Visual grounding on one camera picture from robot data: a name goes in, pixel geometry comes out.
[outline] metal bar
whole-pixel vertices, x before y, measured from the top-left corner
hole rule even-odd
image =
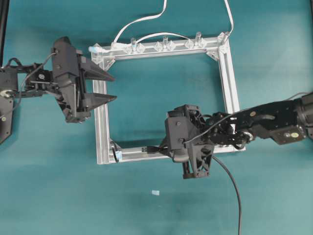
[[[137,59],[137,58],[149,58],[149,57],[163,57],[172,55],[185,55],[206,53],[219,63],[221,82],[223,88],[223,96],[225,102],[225,109],[228,113],[233,113],[239,110],[238,94],[236,89],[236,81],[234,76],[234,70],[231,60],[229,41],[226,43],[224,40],[224,33],[221,33],[218,37],[204,38],[205,46],[192,46],[187,47],[187,40],[176,40],[175,48],[168,50],[163,47],[162,50],[156,50],[156,42],[142,44],[145,47],[144,52],[137,52],[135,50],[126,51],[125,48],[111,48],[111,47],[97,47],[104,48],[106,52],[92,53],[91,57],[95,63],[99,63],[99,66],[108,70],[111,65],[118,60]],[[102,81],[93,81],[94,92],[106,94],[106,83]],[[109,131],[109,116],[108,106],[104,105],[95,109],[95,126],[96,126],[96,141],[97,141],[97,163],[98,164],[110,164],[115,163],[113,154],[110,148],[110,131]],[[152,160],[152,159],[164,159],[168,158],[161,154],[147,154],[141,151],[142,147],[120,149],[122,162]],[[233,146],[216,146],[214,153],[223,152],[235,152]]]
[[[0,3],[0,67],[3,64],[3,50],[5,42],[6,22],[8,19],[10,0],[2,0]]]
[[[119,160],[119,163],[125,162],[134,162],[134,161],[144,161],[144,160],[155,160],[155,159],[168,159],[168,156],[164,156],[160,153],[147,154],[146,152],[141,151],[142,147],[136,148],[123,148],[122,149],[122,159]],[[221,146],[218,145],[214,149],[214,153],[230,153],[234,152],[233,146]],[[115,159],[112,151],[110,150],[109,162],[115,163]]]

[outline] clear plastic connector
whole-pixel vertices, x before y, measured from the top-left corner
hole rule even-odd
[[[154,49],[158,52],[162,51],[163,50],[163,46],[161,43],[157,42],[155,45],[154,45]]]
[[[145,51],[145,49],[146,49],[146,47],[143,44],[139,43],[137,45],[137,49],[136,50],[137,50],[138,53],[143,53]]]
[[[136,51],[136,47],[137,47],[136,38],[131,38],[131,45],[132,45],[133,51]]]
[[[185,43],[185,47],[187,47],[188,49],[192,49],[194,47],[194,42],[191,41],[190,39],[187,40],[187,42]]]
[[[133,49],[132,49],[131,46],[129,46],[129,47],[124,47],[124,48],[123,48],[123,51],[124,51],[126,54],[131,54],[132,51],[133,51]]]
[[[199,42],[199,47],[206,47],[207,45],[207,41],[204,38],[201,38],[200,42]]]
[[[163,36],[163,48],[166,49],[168,44],[168,36]]]
[[[111,49],[115,49],[116,48],[116,43],[115,42],[112,42],[111,43]]]
[[[195,45],[199,46],[200,42],[201,42],[201,32],[197,32],[195,38]]]
[[[102,53],[101,53],[102,47],[98,43],[93,45],[92,52],[91,52],[91,58],[92,61],[96,64],[99,64],[102,62]]]
[[[176,44],[173,43],[172,40],[167,44],[167,49],[169,49],[169,50],[174,50],[175,47],[176,47]]]

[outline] black cable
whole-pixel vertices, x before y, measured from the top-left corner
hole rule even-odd
[[[221,165],[221,167],[223,167],[223,169],[226,171],[226,173],[229,175],[231,181],[233,182],[233,185],[235,187],[236,190],[236,194],[237,194],[237,199],[238,199],[238,207],[239,207],[239,220],[238,220],[238,235],[241,235],[241,218],[242,218],[242,210],[241,210],[241,199],[240,199],[240,194],[239,194],[239,190],[237,187],[237,184],[235,182],[234,177],[232,176],[232,174],[230,173],[230,171],[227,169],[227,167],[224,165],[224,163],[222,163],[218,158],[216,158],[215,156],[212,156],[212,158]]]
[[[23,67],[22,63],[19,61],[18,58],[11,58],[9,59],[8,63],[5,67],[9,67],[11,65],[11,62],[14,61],[19,67]]]
[[[189,142],[191,142],[191,141],[194,141],[195,139],[197,139],[197,138],[199,138],[199,137],[205,135],[206,133],[208,133],[210,130],[212,130],[215,126],[217,126],[217,125],[220,124],[221,122],[225,121],[225,120],[228,119],[228,118],[231,118],[232,116],[234,116],[234,115],[236,115],[236,114],[238,114],[238,113],[240,113],[240,112],[242,112],[242,111],[244,111],[244,110],[240,110],[240,111],[238,111],[238,112],[235,112],[235,113],[232,113],[232,114],[229,114],[229,115],[225,116],[225,117],[222,118],[221,120],[215,122],[215,123],[214,123],[212,126],[210,126],[210,128],[208,128],[206,131],[200,133],[199,135],[193,137],[193,138],[190,139],[190,140],[185,141],[184,144],[189,143]]]
[[[118,160],[117,157],[116,157],[116,152],[115,152],[115,148],[114,148],[114,147],[112,148],[112,152],[113,152],[113,156],[114,156],[115,162],[118,163],[119,160]]]
[[[48,57],[46,58],[46,60],[41,64],[39,65],[33,72],[29,73],[25,78],[24,80],[22,81],[21,83],[21,87],[20,87],[20,91],[19,91],[19,101],[18,103],[13,107],[13,109],[9,110],[8,112],[6,112],[5,114],[1,115],[0,116],[0,119],[3,118],[4,116],[8,115],[9,113],[13,112],[21,103],[21,100],[22,100],[22,89],[23,89],[23,85],[24,83],[26,82],[27,79],[29,79],[34,73],[36,73],[39,69],[41,69],[47,62],[48,60],[50,59],[50,57],[52,55],[55,55],[56,53],[51,53],[50,55],[48,55]]]

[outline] cable connector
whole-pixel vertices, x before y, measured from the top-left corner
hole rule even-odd
[[[159,151],[160,148],[156,146],[147,146],[141,148],[141,152],[143,153],[147,152],[148,154],[158,153]]]

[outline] small white paper scrap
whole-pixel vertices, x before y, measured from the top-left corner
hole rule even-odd
[[[160,191],[159,190],[152,190],[151,193],[152,193],[152,195],[160,196]]]

